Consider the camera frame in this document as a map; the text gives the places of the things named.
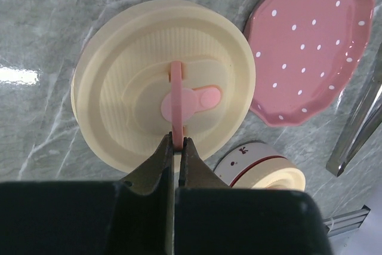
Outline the metal tongs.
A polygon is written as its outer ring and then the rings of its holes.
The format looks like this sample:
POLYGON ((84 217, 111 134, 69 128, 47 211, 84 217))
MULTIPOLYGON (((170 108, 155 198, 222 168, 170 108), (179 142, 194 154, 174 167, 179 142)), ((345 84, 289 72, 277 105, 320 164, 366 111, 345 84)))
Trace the metal tongs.
POLYGON ((342 130, 326 169, 336 177, 342 175, 357 152, 381 124, 381 61, 376 61, 353 115, 342 130))

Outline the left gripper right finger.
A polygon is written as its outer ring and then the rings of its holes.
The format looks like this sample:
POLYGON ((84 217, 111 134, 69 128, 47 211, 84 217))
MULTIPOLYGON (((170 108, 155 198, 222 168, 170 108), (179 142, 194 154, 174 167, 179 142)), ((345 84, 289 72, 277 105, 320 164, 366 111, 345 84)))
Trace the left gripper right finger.
POLYGON ((331 254, 320 211, 305 191, 253 189, 254 168, 225 184, 188 140, 175 192, 175 254, 331 254))

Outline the cream lid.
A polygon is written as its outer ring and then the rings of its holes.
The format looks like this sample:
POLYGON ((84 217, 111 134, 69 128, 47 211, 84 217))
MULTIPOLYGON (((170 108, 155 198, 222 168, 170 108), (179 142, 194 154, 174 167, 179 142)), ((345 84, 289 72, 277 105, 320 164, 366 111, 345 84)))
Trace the cream lid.
POLYGON ((306 179, 301 170, 283 158, 264 161, 254 167, 258 173, 251 184, 253 189, 290 189, 304 191, 306 179))
POLYGON ((71 102, 81 133, 107 165, 129 173, 171 129, 162 114, 171 63, 199 109, 183 132, 207 159, 241 125, 255 88, 255 63, 242 32, 228 19, 185 0, 134 5, 87 43, 73 74, 71 102))

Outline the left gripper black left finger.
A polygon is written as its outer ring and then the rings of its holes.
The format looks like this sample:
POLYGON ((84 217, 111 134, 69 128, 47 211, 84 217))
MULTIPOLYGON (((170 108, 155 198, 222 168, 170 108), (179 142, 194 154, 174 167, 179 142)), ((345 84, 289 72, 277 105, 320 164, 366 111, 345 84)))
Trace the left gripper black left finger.
POLYGON ((172 136, 117 181, 1 184, 2 254, 171 254, 172 136))

